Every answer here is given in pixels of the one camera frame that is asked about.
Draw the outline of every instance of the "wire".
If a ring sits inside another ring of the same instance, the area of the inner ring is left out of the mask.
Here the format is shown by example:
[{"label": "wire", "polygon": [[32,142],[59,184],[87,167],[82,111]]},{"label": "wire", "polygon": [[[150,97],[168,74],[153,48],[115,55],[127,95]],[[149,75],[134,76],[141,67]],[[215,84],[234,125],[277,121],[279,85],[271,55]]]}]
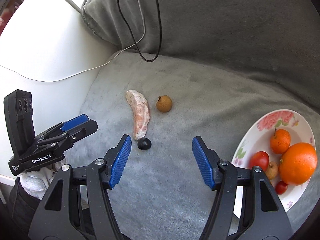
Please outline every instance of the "wire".
[{"label": "wire", "polygon": [[161,17],[160,17],[159,0],[156,0],[157,13],[158,13],[158,22],[159,22],[159,46],[158,46],[158,51],[157,51],[156,55],[154,56],[153,59],[150,59],[150,60],[146,59],[146,58],[143,57],[143,55],[141,54],[141,52],[140,52],[140,50],[139,50],[139,48],[138,48],[138,46],[137,46],[137,43],[136,43],[136,41],[135,41],[135,39],[134,39],[134,36],[133,36],[132,30],[131,30],[131,28],[130,28],[130,25],[128,24],[127,20],[125,19],[124,15],[123,15],[123,13],[122,13],[122,11],[121,11],[119,0],[117,0],[117,4],[118,4],[118,9],[119,9],[119,12],[120,12],[120,14],[121,14],[121,17],[122,17],[122,19],[124,20],[125,24],[127,25],[128,29],[129,29],[129,31],[130,31],[132,40],[133,40],[134,44],[136,45],[136,48],[137,48],[137,50],[138,50],[138,53],[139,53],[140,57],[141,57],[144,61],[146,61],[146,62],[153,62],[153,61],[155,61],[156,58],[159,56],[160,49],[161,49],[161,43],[162,43],[162,25],[161,25]]},{"label": "wire", "polygon": [[[144,36],[145,36],[145,34],[146,34],[146,23],[145,23],[144,15],[143,15],[143,12],[142,12],[142,6],[141,6],[140,0],[138,0],[138,5],[139,5],[140,13],[141,13],[141,18],[142,18],[143,35],[142,35],[142,37],[137,41],[137,43],[140,42],[140,41],[144,38]],[[18,74],[18,75],[20,75],[20,76],[22,76],[22,77],[24,77],[24,78],[26,78],[26,79],[29,79],[29,80],[38,81],[38,82],[47,82],[47,83],[58,82],[58,81],[62,81],[62,80],[65,80],[65,79],[74,77],[74,76],[79,75],[79,74],[81,74],[81,73],[83,73],[83,72],[86,72],[86,71],[89,71],[89,70],[93,70],[93,69],[96,69],[96,68],[103,67],[103,66],[109,64],[112,60],[114,60],[121,52],[123,52],[123,51],[125,51],[125,50],[127,50],[127,49],[130,49],[130,48],[133,47],[134,45],[136,45],[136,44],[134,43],[134,44],[130,45],[129,47],[127,47],[127,48],[125,48],[125,49],[122,49],[122,50],[119,51],[111,60],[109,60],[107,63],[105,63],[105,64],[103,64],[103,65],[101,65],[101,66],[97,66],[97,67],[94,67],[94,68],[86,69],[86,70],[80,71],[80,72],[78,72],[78,73],[76,73],[76,74],[72,74],[72,75],[70,75],[70,76],[68,76],[68,77],[61,78],[61,79],[54,80],[54,81],[42,81],[42,80],[37,80],[37,79],[28,78],[28,77],[26,77],[26,76],[24,76],[24,75],[21,75],[20,73],[18,73],[18,72],[16,72],[16,71],[10,69],[10,68],[4,67],[4,66],[2,66],[2,65],[0,65],[0,66],[3,67],[3,68],[5,68],[5,69],[7,69],[7,70],[10,70],[10,71],[12,71],[12,72],[15,72],[16,74]]]}]

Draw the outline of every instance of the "blue gripper pad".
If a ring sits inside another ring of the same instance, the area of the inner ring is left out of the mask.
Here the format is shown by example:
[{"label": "blue gripper pad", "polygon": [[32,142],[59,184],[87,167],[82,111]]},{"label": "blue gripper pad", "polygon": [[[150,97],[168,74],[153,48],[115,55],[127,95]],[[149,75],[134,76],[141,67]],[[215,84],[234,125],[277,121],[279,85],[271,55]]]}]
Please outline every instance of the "blue gripper pad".
[{"label": "blue gripper pad", "polygon": [[130,152],[131,152],[131,137],[128,136],[124,141],[124,144],[121,150],[119,151],[116,157],[116,160],[114,161],[111,168],[111,178],[109,180],[109,185],[111,188],[114,188],[115,185],[119,183]]},{"label": "blue gripper pad", "polygon": [[212,189],[215,184],[213,181],[212,167],[196,138],[192,140],[192,152],[196,158],[204,183]]},{"label": "blue gripper pad", "polygon": [[86,114],[81,114],[69,121],[64,122],[63,126],[61,127],[61,131],[65,132],[68,131],[74,127],[76,127],[77,125],[80,125],[86,121],[88,121],[89,118]]}]

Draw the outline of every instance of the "white towel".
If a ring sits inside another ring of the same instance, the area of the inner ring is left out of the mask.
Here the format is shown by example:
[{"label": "white towel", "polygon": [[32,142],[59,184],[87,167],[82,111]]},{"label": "white towel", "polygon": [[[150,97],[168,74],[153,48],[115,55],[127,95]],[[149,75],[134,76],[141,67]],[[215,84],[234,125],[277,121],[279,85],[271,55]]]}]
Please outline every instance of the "white towel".
[{"label": "white towel", "polygon": [[57,171],[64,164],[66,164],[66,159],[42,167],[40,171],[23,172],[20,176],[20,183],[29,195],[42,200]]}]

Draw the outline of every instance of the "fruit plate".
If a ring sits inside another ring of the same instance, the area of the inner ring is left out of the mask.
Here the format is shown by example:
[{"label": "fruit plate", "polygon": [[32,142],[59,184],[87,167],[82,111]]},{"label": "fruit plate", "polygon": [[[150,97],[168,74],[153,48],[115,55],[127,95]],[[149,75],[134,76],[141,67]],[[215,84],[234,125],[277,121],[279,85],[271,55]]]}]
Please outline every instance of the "fruit plate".
[{"label": "fruit plate", "polygon": [[[269,154],[270,161],[279,164],[282,155],[272,153],[269,145],[270,137],[275,132],[275,128],[285,129],[290,133],[290,145],[299,142],[307,142],[316,148],[313,132],[306,119],[295,111],[280,109],[264,115],[255,122],[241,140],[231,163],[236,167],[248,168],[251,156],[258,151],[265,151]],[[299,186],[289,185],[287,191],[282,195],[279,195],[286,212],[299,200],[305,191],[309,180]],[[271,180],[271,184],[275,187],[279,181],[280,177],[278,175]],[[242,193],[243,187],[237,187],[233,212],[238,218],[240,218],[241,215]]]}]

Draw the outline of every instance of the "plate rim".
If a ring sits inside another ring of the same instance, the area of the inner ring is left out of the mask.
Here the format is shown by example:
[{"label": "plate rim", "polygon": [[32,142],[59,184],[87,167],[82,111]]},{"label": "plate rim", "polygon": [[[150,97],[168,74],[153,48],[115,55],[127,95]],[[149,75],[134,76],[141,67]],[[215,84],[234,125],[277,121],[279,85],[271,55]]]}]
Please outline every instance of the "plate rim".
[{"label": "plate rim", "polygon": [[[268,116],[268,115],[270,115],[270,114],[272,114],[272,113],[275,113],[275,112],[279,112],[279,111],[289,111],[289,112],[292,112],[293,114],[298,114],[299,116],[301,116],[301,117],[306,121],[306,124],[308,125],[308,128],[310,128],[310,131],[311,131],[311,134],[312,134],[312,139],[313,139],[313,142],[314,142],[314,148],[315,148],[315,150],[316,150],[315,137],[314,137],[312,128],[311,128],[310,124],[308,123],[308,121],[307,121],[301,114],[299,114],[298,112],[293,111],[293,110],[291,110],[291,109],[277,109],[277,110],[273,110],[273,111],[271,111],[271,112],[263,115],[262,117],[260,117],[260,118],[247,130],[247,132],[246,132],[245,135],[242,137],[241,141],[239,142],[238,147],[237,147],[236,150],[235,150],[235,153],[234,153],[234,155],[233,155],[233,157],[232,157],[232,160],[231,160],[231,163],[232,163],[232,164],[234,163],[234,160],[235,160],[235,158],[236,158],[236,154],[237,154],[238,150],[241,148],[241,146],[242,146],[243,142],[245,141],[245,138],[246,138],[246,136],[248,135],[248,133],[250,132],[250,130],[251,130],[252,128],[254,128],[255,126],[257,126],[258,123],[260,122],[260,120],[262,120],[262,119],[265,118],[266,116]],[[307,187],[305,187],[305,188],[303,189],[303,191],[302,191],[300,197],[298,198],[298,200],[301,198],[301,196],[302,196],[302,194],[304,193],[304,191],[306,190],[306,188],[307,188]]]}]

